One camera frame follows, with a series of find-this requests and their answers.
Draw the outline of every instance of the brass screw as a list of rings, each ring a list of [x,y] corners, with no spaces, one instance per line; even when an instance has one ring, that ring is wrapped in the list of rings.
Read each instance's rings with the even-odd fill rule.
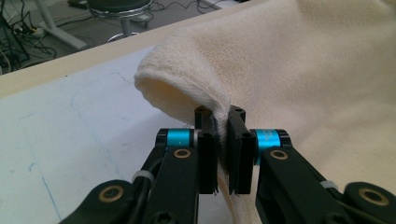
[[[373,203],[379,206],[388,206],[389,199],[374,189],[361,188],[359,189],[359,195],[369,203]]]
[[[99,200],[102,203],[113,203],[118,200],[123,194],[123,188],[121,186],[109,186],[102,189],[99,193]]]
[[[270,155],[272,157],[274,157],[275,159],[278,159],[278,160],[281,160],[281,161],[287,160],[288,157],[289,157],[289,155],[286,152],[281,151],[281,150],[272,150],[270,152]]]
[[[191,151],[188,149],[178,149],[174,152],[174,156],[179,159],[186,159],[191,155]]]

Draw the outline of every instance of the stool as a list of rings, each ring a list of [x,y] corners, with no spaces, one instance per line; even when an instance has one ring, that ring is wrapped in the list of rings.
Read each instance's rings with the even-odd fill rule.
[[[93,16],[121,21],[122,34],[114,35],[107,42],[137,35],[131,32],[130,21],[151,8],[152,0],[88,0],[88,9]]]

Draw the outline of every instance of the cream fleece fabric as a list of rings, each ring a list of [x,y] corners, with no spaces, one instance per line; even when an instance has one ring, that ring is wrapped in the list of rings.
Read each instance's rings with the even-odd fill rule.
[[[188,123],[211,108],[222,136],[230,104],[241,106],[249,128],[285,129],[340,190],[366,181],[396,193],[396,1],[262,1],[175,31],[135,85]],[[227,198],[235,223],[260,223],[254,197]]]

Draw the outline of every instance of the metal stand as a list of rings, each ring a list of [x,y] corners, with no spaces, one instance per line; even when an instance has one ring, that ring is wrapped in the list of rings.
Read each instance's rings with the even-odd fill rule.
[[[56,27],[50,15],[50,12],[48,11],[47,7],[44,5],[42,0],[35,0],[35,4],[37,5],[38,11],[40,12],[41,17],[44,20],[38,24],[41,28],[43,28],[43,30],[50,33],[51,35],[58,37],[64,43],[69,44],[76,50],[84,50],[89,47],[87,43],[75,38],[74,36],[70,35],[64,30]]]

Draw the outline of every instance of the table surface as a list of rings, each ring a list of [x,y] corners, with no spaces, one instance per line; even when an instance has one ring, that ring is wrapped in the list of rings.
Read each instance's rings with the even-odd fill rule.
[[[0,223],[57,223],[91,189],[130,180],[161,128],[181,128],[134,87],[142,58],[173,30],[249,1],[0,77]],[[200,197],[201,223],[230,223],[221,195]]]

